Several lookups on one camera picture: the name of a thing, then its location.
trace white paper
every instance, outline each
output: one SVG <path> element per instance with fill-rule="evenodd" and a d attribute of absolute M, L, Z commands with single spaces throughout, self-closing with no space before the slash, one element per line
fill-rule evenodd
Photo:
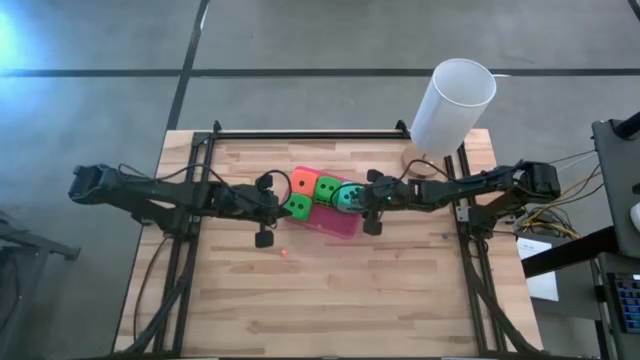
<path fill-rule="evenodd" d="M 551 244 L 525 238 L 518 239 L 520 259 L 551 249 Z M 538 299 L 558 301 L 558 286 L 555 271 L 527 279 L 529 295 Z"/>

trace cable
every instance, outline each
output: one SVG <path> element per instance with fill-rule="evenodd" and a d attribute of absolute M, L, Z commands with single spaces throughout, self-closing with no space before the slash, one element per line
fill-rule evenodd
<path fill-rule="evenodd" d="M 0 334 L 4 331 L 4 328 L 9 323 L 11 316 L 13 315 L 16 307 L 18 307 L 18 302 L 20 301 L 20 276 L 18 275 L 18 263 L 16 262 L 15 254 L 9 256 L 11 258 L 11 263 L 13 264 L 13 271 L 15 274 L 15 290 L 16 290 L 16 299 L 11 305 L 11 310 L 7 313 L 7 317 L 2 321 L 2 325 L 0 325 Z"/>
<path fill-rule="evenodd" d="M 421 164 L 425 164 L 425 165 L 431 166 L 435 171 L 437 171 L 441 175 L 444 175 L 444 177 L 446 177 L 448 180 L 456 181 L 455 178 L 449 176 L 449 174 L 447 174 L 444 170 L 442 170 L 439 167 L 437 167 L 436 165 L 434 165 L 434 164 L 432 164 L 432 163 L 430 163 L 430 162 L 428 162 L 426 160 L 422 160 L 422 159 L 413 159 L 413 160 L 409 161 L 409 163 L 405 167 L 405 169 L 402 172 L 402 174 L 400 175 L 400 177 L 398 177 L 398 181 L 402 181 L 402 179 L 404 179 L 404 177 L 407 176 L 407 174 L 409 173 L 409 170 L 411 169 L 411 165 L 413 165 L 415 163 L 421 163 Z"/>
<path fill-rule="evenodd" d="M 555 230 L 560 231 L 561 233 L 567 234 L 569 235 L 572 239 L 579 239 L 580 235 L 576 234 L 575 232 L 569 230 L 569 229 L 565 229 L 562 226 L 558 226 L 556 224 L 551 224 L 551 223 L 545 223 L 545 222 L 535 222 L 535 223 L 531 223 L 530 226 L 542 226 L 542 227 L 551 227 Z"/>
<path fill-rule="evenodd" d="M 572 202 L 576 202 L 576 201 L 578 201 L 578 200 L 582 200 L 582 199 L 584 199 L 584 198 L 586 198 L 586 197 L 589 197 L 589 196 L 591 196 L 591 195 L 595 194 L 595 193 L 596 193 L 598 190 L 600 190 L 603 186 L 604 186 L 604 183 L 602 183 L 602 184 L 598 185 L 598 187 L 597 187 L 597 188 L 593 189 L 591 192 L 589 192 L 589 193 L 588 193 L 588 194 L 586 194 L 586 195 L 582 195 L 582 196 L 580 196 L 580 197 L 578 197 L 578 198 L 575 198 L 575 199 L 572 199 L 572 200 L 569 200 L 569 201 L 563 201 L 563 202 L 561 202 L 561 203 L 554 204 L 553 206 L 566 205 L 566 204 L 570 204 L 570 203 L 572 203 Z"/>
<path fill-rule="evenodd" d="M 125 163 L 120 163 L 120 164 L 118 164 L 118 176 L 120 176 L 120 178 L 121 178 L 121 179 L 122 179 L 122 175 L 128 175 L 128 174 L 125 174 L 125 173 L 122 171 L 122 168 L 129 169 L 129 170 L 131 170 L 133 173 L 135 173 L 135 174 L 137 174 L 137 175 L 139 175 L 139 176 L 142 176 L 142 177 L 147 178 L 147 179 L 149 179 L 149 180 L 153 180 L 149 175 L 147 175 L 147 174 L 145 174 L 145 173 L 141 172 L 140 170 L 138 170 L 138 169 L 134 168 L 133 166 L 127 165 L 127 164 L 125 164 Z"/>
<path fill-rule="evenodd" d="M 574 155 L 570 155 L 570 156 L 567 156 L 567 157 L 563 157 L 563 158 L 560 158 L 560 159 L 557 159 L 557 160 L 547 161 L 547 164 L 555 164 L 555 163 L 557 163 L 557 162 L 561 162 L 561 161 L 565 161 L 565 160 L 573 159 L 573 158 L 576 158 L 576 157 L 578 157 L 578 156 L 580 156 L 580 155 L 588 154 L 588 153 L 590 153 L 590 152 L 592 152 L 592 151 L 596 151 L 596 150 L 595 150 L 595 149 L 591 149 L 591 150 L 588 150 L 588 151 L 583 151 L 583 152 L 578 153 L 578 154 L 574 154 Z"/>
<path fill-rule="evenodd" d="M 562 170 L 566 170 L 566 169 L 568 169 L 568 168 L 572 167 L 573 165 L 578 164 L 578 163 L 581 163 L 581 162 L 583 162 L 583 161 L 585 161 L 585 160 L 591 159 L 592 157 L 594 157 L 594 156 L 596 156 L 596 155 L 598 155 L 598 154 L 593 153 L 593 154 L 591 154 L 591 155 L 587 155 L 587 156 L 585 156 L 585 157 L 582 157 L 582 158 L 580 158 L 580 159 L 578 159 L 578 160 L 576 160 L 576 161 L 570 162 L 569 164 L 567 164 L 567 165 L 565 165 L 565 166 L 563 166 L 563 167 L 559 168 L 559 169 L 558 169 L 558 172 L 560 172 L 560 171 L 562 171 Z"/>
<path fill-rule="evenodd" d="M 529 225 L 528 225 L 528 223 L 531 223 L 531 222 L 533 222 L 535 219 L 537 219 L 537 218 L 540 216 L 540 214 L 542 214 L 542 212 L 543 212 L 545 209 L 548 209 L 548 208 L 550 208 L 550 207 L 554 206 L 555 204 L 559 204 L 559 203 L 560 203 L 560 202 L 562 202 L 562 201 L 565 201 L 565 200 L 571 199 L 571 198 L 573 198 L 573 197 L 577 196 L 578 194 L 580 194 L 580 192 L 582 192 L 582 190 L 584 190 L 584 188 L 587 186 L 587 184 L 589 183 L 589 181 L 590 181 L 592 178 L 594 178 L 594 177 L 596 177 L 596 176 L 600 175 L 600 173 L 599 173 L 599 172 L 596 172 L 596 171 L 598 170 L 598 168 L 599 168 L 599 167 L 600 167 L 600 164 L 596 165 L 596 167 L 593 169 L 593 171 L 591 171 L 591 174 L 590 174 L 587 178 L 585 178 L 585 179 L 583 179 L 583 180 L 580 180 L 580 181 L 578 181 L 577 183 L 575 183 L 575 184 L 571 185 L 567 190 L 565 190 L 562 194 L 560 194 L 560 197 L 558 197 L 558 199 L 556 199 L 555 201 L 552 201 L 551 203 L 549 203 L 549 204 L 547 204 L 546 206 L 542 207 L 542 209 L 540 209 L 540 210 L 538 210 L 537 212 L 535 212 L 532 216 L 529 216 L 526 220 L 524 220 L 524 221 L 522 222 L 523 226 L 528 227 L 528 226 L 529 226 Z M 569 197 L 564 198 L 564 196 L 565 196 L 567 193 L 569 193 L 569 192 L 570 192 L 571 190 L 573 190 L 574 188 L 578 187 L 580 184 L 582 184 L 582 187 L 580 188 L 580 190 L 576 191 L 574 194 L 570 195 Z"/>
<path fill-rule="evenodd" d="M 562 216 L 558 215 L 554 210 L 552 210 L 551 208 L 543 208 L 543 207 L 536 207 L 532 209 L 533 211 L 538 211 L 538 210 L 542 210 L 542 213 L 540 216 L 546 214 L 548 215 L 553 221 L 545 221 L 543 219 L 538 219 L 538 221 L 544 223 L 542 225 L 540 224 L 529 224 L 528 228 L 532 229 L 533 226 L 541 226 L 541 227 L 545 227 L 545 228 L 551 228 L 550 226 L 546 226 L 547 224 L 554 224 L 556 226 L 560 226 L 562 227 L 563 230 L 568 230 L 569 232 L 573 233 L 570 234 L 567 231 L 560 231 L 558 229 L 554 229 L 555 231 L 558 232 L 558 236 L 563 236 L 563 235 L 569 235 L 569 236 L 574 236 L 578 235 L 578 232 L 573 228 L 573 225 L 571 224 L 571 219 L 569 218 L 569 214 L 567 214 L 566 211 L 564 211 L 561 208 L 557 208 L 556 210 L 561 211 L 565 216 L 566 216 L 566 220 L 562 218 Z M 522 231 L 523 226 L 521 224 L 518 224 L 519 226 L 519 231 Z"/>
<path fill-rule="evenodd" d="M 156 249 L 156 251 L 153 253 L 153 256 L 151 257 L 151 261 L 149 261 L 149 266 L 147 266 L 147 270 L 144 273 L 144 278 L 142 279 L 142 285 L 140 285 L 140 292 L 138 293 L 138 298 L 136 299 L 136 305 L 133 310 L 133 341 L 134 342 L 136 341 L 136 337 L 138 336 L 136 324 L 138 320 L 138 309 L 140 309 L 140 301 L 142 300 L 142 294 L 144 293 L 144 288 L 147 286 L 147 280 L 149 280 L 149 275 L 151 275 L 153 264 L 155 264 L 156 259 L 160 254 L 160 249 L 162 249 L 162 246 L 167 242 L 168 238 L 169 238 L 168 236 L 165 236 L 162 239 L 162 242 L 160 243 L 160 245 L 158 245 L 158 248 Z"/>

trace wooden base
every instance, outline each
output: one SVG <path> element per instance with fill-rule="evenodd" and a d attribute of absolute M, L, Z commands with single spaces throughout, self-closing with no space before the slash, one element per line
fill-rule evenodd
<path fill-rule="evenodd" d="M 410 143 L 402 153 L 402 166 L 406 168 L 407 166 L 409 166 L 409 163 L 415 159 L 428 161 L 441 169 L 443 166 L 442 159 L 431 158 L 427 154 L 418 150 L 413 143 Z M 411 165 L 411 168 L 407 173 L 408 176 L 418 179 L 430 178 L 435 176 L 436 174 L 438 174 L 438 172 L 433 167 L 422 163 L 414 163 L 413 165 Z"/>

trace white cylinder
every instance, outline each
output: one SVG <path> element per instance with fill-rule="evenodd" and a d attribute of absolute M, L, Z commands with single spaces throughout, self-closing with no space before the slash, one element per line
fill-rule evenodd
<path fill-rule="evenodd" d="M 495 94 L 495 79 L 477 62 L 449 59 L 440 63 L 411 125 L 411 141 L 428 156 L 451 155 Z"/>

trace red block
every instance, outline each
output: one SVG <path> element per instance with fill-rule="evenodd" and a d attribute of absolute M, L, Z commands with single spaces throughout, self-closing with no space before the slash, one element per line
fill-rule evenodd
<path fill-rule="evenodd" d="M 291 174 L 292 191 L 313 199 L 313 191 L 316 188 L 318 174 L 296 169 Z"/>

